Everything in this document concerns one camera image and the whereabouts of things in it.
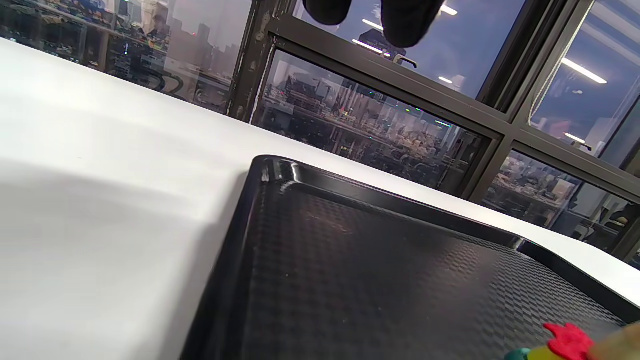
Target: colorful toy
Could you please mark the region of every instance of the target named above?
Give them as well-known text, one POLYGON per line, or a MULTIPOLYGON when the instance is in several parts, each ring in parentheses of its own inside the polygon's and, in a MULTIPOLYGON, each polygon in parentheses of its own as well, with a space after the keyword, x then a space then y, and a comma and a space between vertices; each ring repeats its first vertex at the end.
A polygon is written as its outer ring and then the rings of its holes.
POLYGON ((504 360, 588 360, 593 340, 580 328, 572 323, 565 326, 546 323, 544 327, 554 335, 547 346, 520 348, 508 353, 504 360))

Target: ceiling light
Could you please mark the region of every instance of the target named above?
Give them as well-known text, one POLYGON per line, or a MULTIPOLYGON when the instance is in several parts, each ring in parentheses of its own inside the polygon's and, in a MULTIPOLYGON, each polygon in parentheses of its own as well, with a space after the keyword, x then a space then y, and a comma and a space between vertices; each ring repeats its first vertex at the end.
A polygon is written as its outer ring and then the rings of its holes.
POLYGON ((376 28, 376 29, 378 29, 380 31, 383 31, 385 29, 382 26, 376 24, 375 22, 371 22, 371 21, 369 21, 367 19, 362 19, 362 22, 364 22, 365 24, 367 24, 369 26, 372 26, 372 27, 374 27, 374 28, 376 28))
POLYGON ((438 124, 440 124, 440 125, 444 125, 444 126, 446 126, 446 127, 451 127, 451 125, 449 125, 449 124, 445 124, 445 123, 443 123, 442 121, 436 120, 436 122, 437 122, 438 124))
POLYGON ((577 72, 581 73, 582 75, 585 75, 587 78, 597 82, 598 84, 606 84, 607 81, 603 78, 601 78, 600 76, 597 76, 596 74, 592 73, 591 71, 585 69, 584 67, 581 67, 580 65, 574 63, 573 61, 567 59, 567 58, 563 58, 562 59, 562 63, 565 64, 566 66, 572 68, 573 70, 576 70, 577 72))
POLYGON ((577 141, 577 142, 579 142, 579 143, 585 143, 585 141, 584 141, 583 139, 581 139, 581 138, 579 138, 579 137, 577 137, 577 136, 573 136, 573 135, 571 135, 570 133, 564 133, 564 135, 565 135, 566 137, 568 137, 569 139, 573 139, 573 140, 575 140, 575 141, 577 141))
POLYGON ((376 53, 378 53, 378 54, 382 54, 382 53, 384 53, 384 51, 382 51, 382 50, 380 50, 380 49, 376 49, 375 47, 373 47, 373 46, 371 46, 371 45, 367 45, 367 44, 363 43, 362 41, 358 41, 358 40, 356 40, 356 39, 353 39, 352 41, 353 41, 354 43, 356 43, 356 44, 358 44, 358 45, 362 46, 362 47, 366 47, 367 49, 369 49, 369 50, 371 50, 371 51, 375 51, 375 52, 376 52, 376 53))
POLYGON ((452 8, 448 7, 447 5, 442 5, 442 7, 440 7, 440 10, 444 13, 448 13, 451 16, 455 16, 458 14, 458 12, 456 10, 453 10, 452 8))

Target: textured tray surface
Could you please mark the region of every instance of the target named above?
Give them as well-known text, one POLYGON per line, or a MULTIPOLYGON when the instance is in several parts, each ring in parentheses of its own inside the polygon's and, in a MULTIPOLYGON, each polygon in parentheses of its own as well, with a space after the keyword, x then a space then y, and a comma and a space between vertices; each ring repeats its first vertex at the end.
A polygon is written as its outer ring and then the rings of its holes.
POLYGON ((624 323, 535 260, 391 213, 262 189, 245 359, 502 359, 544 322, 624 323))

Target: glass pane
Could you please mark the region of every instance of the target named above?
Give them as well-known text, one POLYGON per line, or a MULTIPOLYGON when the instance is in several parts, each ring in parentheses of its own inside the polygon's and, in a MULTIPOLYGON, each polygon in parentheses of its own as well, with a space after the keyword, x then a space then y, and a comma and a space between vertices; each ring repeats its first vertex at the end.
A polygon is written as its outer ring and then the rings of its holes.
POLYGON ((612 250, 620 231, 640 215, 637 204, 515 151, 483 205, 602 250, 612 250))
POLYGON ((223 112, 250 0, 0 0, 0 37, 223 112))
POLYGON ((280 51, 252 124, 447 193, 488 141, 280 51))
POLYGON ((640 139, 640 3, 597 0, 549 84, 530 125, 626 168, 640 139))
POLYGON ((469 97, 477 97, 525 0, 447 0, 420 43, 409 49, 390 45, 380 31, 380 0, 353 0, 338 26, 315 22, 298 0, 294 15, 354 43, 374 47, 386 59, 417 62, 419 74, 469 97))

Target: green object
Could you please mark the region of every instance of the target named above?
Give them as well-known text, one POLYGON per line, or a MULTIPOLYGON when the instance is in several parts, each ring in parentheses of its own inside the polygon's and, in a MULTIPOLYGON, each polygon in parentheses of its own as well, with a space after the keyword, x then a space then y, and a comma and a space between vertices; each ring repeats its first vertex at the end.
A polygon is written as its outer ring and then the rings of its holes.
POLYGON ((508 353, 504 360, 527 360, 527 354, 531 351, 529 348, 519 348, 508 353))

